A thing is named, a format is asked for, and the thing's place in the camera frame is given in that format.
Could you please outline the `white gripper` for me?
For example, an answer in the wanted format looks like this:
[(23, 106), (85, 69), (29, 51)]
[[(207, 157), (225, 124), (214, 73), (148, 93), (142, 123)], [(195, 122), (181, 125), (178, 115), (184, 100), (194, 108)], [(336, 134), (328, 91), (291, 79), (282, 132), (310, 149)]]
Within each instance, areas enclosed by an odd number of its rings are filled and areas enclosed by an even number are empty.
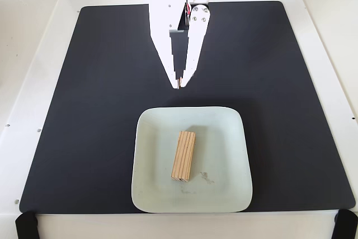
[(150, 22), (154, 23), (150, 35), (174, 89), (186, 87), (197, 70), (210, 19), (208, 4), (209, 0), (149, 2)]

